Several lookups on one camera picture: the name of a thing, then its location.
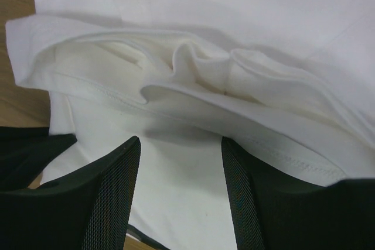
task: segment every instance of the white t-shirt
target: white t-shirt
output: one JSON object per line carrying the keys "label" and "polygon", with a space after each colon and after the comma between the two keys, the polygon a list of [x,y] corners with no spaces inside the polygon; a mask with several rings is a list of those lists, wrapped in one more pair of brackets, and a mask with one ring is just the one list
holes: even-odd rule
{"label": "white t-shirt", "polygon": [[373,0],[35,1],[16,82],[78,139],[43,181],[138,135],[129,223],[164,246],[236,248],[222,135],[315,184],[375,175]]}

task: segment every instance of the fabric fold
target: fabric fold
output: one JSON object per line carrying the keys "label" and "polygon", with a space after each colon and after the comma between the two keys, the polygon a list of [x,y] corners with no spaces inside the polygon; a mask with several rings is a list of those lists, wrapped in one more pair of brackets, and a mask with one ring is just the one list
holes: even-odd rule
{"label": "fabric fold", "polygon": [[[9,22],[7,32],[21,86],[88,99],[99,91],[103,96],[97,101],[119,109],[127,105],[239,139],[246,139],[249,129],[228,123],[256,122],[309,148],[350,177],[375,174],[371,112],[361,114],[315,75],[258,50],[226,51],[186,32],[107,29],[50,16]],[[67,80],[70,89],[62,87]],[[147,94],[155,87],[166,95],[190,96],[194,107],[180,109],[171,99],[158,104]],[[205,117],[210,107],[216,111],[213,117],[227,119],[197,122],[196,111]],[[345,153],[359,154],[361,161]]]}

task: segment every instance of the crumpled fabric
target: crumpled fabric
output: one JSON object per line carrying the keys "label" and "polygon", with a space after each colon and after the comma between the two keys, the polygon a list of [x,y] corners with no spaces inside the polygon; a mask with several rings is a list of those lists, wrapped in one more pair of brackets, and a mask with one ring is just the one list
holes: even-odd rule
{"label": "crumpled fabric", "polygon": [[373,0],[35,2],[7,25],[15,79],[78,140],[43,181],[138,135],[129,223],[164,246],[236,249],[223,135],[322,186],[374,176]]}
{"label": "crumpled fabric", "polygon": [[[127,138],[123,133],[114,137],[122,129],[139,135],[146,148],[142,150],[146,161],[150,155],[154,162],[171,152],[183,155],[186,163],[177,167],[190,170],[185,180],[198,172],[204,174],[197,157],[214,159],[207,165],[216,163],[213,175],[220,183],[222,196],[208,196],[205,200],[221,211],[214,216],[217,221],[211,222],[225,225],[221,229],[225,234],[230,233],[231,224],[230,220],[222,222],[223,218],[230,218],[230,210],[224,174],[219,168],[220,136],[233,138],[263,161],[311,183],[325,185],[345,177],[375,175],[371,112],[342,99],[314,73],[285,66],[259,50],[223,50],[188,32],[110,29],[53,16],[10,21],[6,29],[16,83],[68,95],[69,114],[77,133],[88,130],[90,123],[110,123],[109,127],[91,127],[89,132],[102,131],[113,138],[110,143],[116,143],[119,137]],[[93,104],[87,106],[76,98]],[[105,114],[88,119],[92,115],[88,108],[96,107],[104,107]],[[86,121],[84,117],[77,118],[79,114],[87,115]],[[76,148],[78,155],[68,162],[65,159],[65,165],[73,170],[103,155],[111,147],[108,143],[99,150],[101,155],[92,154],[104,143],[102,138],[100,134],[91,141],[83,137]],[[165,151],[171,151],[165,154],[156,152],[154,147],[147,148],[149,139],[158,139]],[[202,149],[191,149],[200,142]],[[164,167],[175,169],[174,160],[164,161]],[[53,162],[50,166],[53,171],[58,167],[59,174],[69,171],[61,165],[64,167]],[[149,208],[145,202],[152,201],[147,199],[151,194],[147,174],[166,176],[156,170],[155,163],[146,166],[144,173],[140,168],[134,196],[134,209],[140,214]],[[57,176],[48,172],[46,175]],[[158,177],[153,181],[161,184]],[[177,182],[182,180],[177,174],[173,177]],[[179,190],[175,194],[167,185],[163,186],[165,191],[152,194],[159,197],[166,193],[171,198],[178,195],[176,213],[184,211],[182,202],[194,210],[196,203],[188,202],[202,191],[192,189],[189,194],[174,184]],[[171,201],[166,201],[165,208],[170,210]],[[134,217],[142,221],[142,215]],[[178,221],[171,218],[173,226]],[[201,231],[198,225],[195,228],[196,232]]]}

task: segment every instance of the wooden table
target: wooden table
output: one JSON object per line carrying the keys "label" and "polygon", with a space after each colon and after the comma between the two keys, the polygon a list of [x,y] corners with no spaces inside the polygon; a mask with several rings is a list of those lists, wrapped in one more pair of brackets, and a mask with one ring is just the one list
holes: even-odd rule
{"label": "wooden table", "polygon": [[[5,22],[35,13],[34,0],[0,0],[0,126],[48,126],[50,103],[48,93],[17,87],[5,46]],[[37,187],[40,177],[32,187]],[[152,250],[127,238],[125,250]]]}

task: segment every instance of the seam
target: seam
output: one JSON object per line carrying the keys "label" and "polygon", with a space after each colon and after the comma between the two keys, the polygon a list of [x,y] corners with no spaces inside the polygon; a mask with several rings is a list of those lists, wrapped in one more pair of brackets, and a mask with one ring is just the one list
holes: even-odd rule
{"label": "seam", "polygon": [[[91,86],[90,87],[91,89],[93,89],[97,92],[100,92],[100,93],[104,94],[106,97],[108,97],[112,100],[115,100],[116,102],[120,102],[122,105],[124,105],[128,108],[134,109],[136,111],[146,112],[147,114],[149,114],[153,117],[157,117],[157,118],[161,117],[161,118],[165,118],[165,119],[172,119],[174,121],[179,121],[179,122],[182,122],[182,123],[185,123],[185,124],[193,125],[197,128],[201,128],[201,126],[197,122],[187,121],[187,120],[182,119],[182,118],[173,117],[173,116],[170,116],[170,115],[165,115],[165,114],[162,114],[160,112],[153,112],[153,111],[150,111],[150,110],[147,110],[147,109],[143,109],[143,108],[139,108],[137,106],[131,105],[128,102],[121,99],[120,97],[117,97],[117,96],[113,95],[107,89],[102,88],[99,85],[97,85],[95,83],[92,83],[91,81],[82,80],[82,79],[79,79],[77,77],[68,76],[66,74],[62,74],[62,73],[59,73],[59,72],[54,72],[54,73],[58,74],[60,76],[72,78],[72,79],[77,80],[78,82],[81,82],[81,83],[84,82],[86,84],[89,84],[89,86]],[[284,153],[280,153],[280,152],[277,152],[276,150],[273,150],[272,146],[270,146],[266,142],[261,142],[261,141],[255,140],[253,137],[244,136],[243,139],[259,146],[262,150],[267,151],[270,154],[270,156],[272,156],[274,159],[281,159],[283,162],[285,162],[287,164],[290,164],[294,167],[297,167],[301,170],[306,170],[306,171],[309,171],[309,172],[315,172],[315,173],[318,173],[318,174],[321,174],[321,175],[324,175],[324,176],[328,176],[328,177],[333,178],[333,179],[338,179],[339,175],[341,174],[339,171],[335,172],[334,170],[327,170],[327,169],[324,169],[322,167],[314,167],[314,166],[312,166],[310,164],[307,164],[307,163],[304,163],[304,162],[302,162],[298,159],[293,159],[292,157],[287,156]]]}

